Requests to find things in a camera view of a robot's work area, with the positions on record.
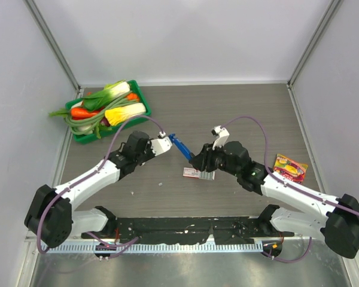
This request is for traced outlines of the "dark blue stapler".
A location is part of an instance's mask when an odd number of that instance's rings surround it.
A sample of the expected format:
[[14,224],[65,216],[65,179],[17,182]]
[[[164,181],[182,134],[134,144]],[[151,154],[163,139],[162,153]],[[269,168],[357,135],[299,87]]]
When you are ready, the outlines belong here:
[[169,139],[173,145],[175,145],[181,154],[190,161],[194,154],[187,148],[187,146],[176,136],[176,134],[172,133],[169,135]]

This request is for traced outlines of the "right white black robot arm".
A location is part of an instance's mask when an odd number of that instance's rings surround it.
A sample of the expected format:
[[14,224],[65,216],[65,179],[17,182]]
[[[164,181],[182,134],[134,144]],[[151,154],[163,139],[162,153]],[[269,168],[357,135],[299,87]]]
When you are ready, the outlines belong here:
[[355,258],[359,250],[359,202],[353,196],[330,196],[295,184],[252,160],[238,141],[222,147],[206,143],[198,155],[190,154],[189,163],[201,172],[224,171],[235,176],[243,189],[293,207],[287,210],[268,205],[259,216],[261,234],[301,234],[324,242],[342,257]]

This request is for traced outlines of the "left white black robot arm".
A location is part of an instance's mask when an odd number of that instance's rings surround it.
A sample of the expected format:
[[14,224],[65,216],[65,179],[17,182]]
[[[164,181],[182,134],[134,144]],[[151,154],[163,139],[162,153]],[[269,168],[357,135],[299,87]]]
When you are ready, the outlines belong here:
[[121,147],[77,178],[54,188],[39,187],[25,217],[25,226],[40,240],[41,246],[56,248],[68,237],[115,236],[117,219],[102,206],[79,211],[89,197],[135,171],[147,161],[170,150],[172,143],[164,133],[152,139],[134,131]]

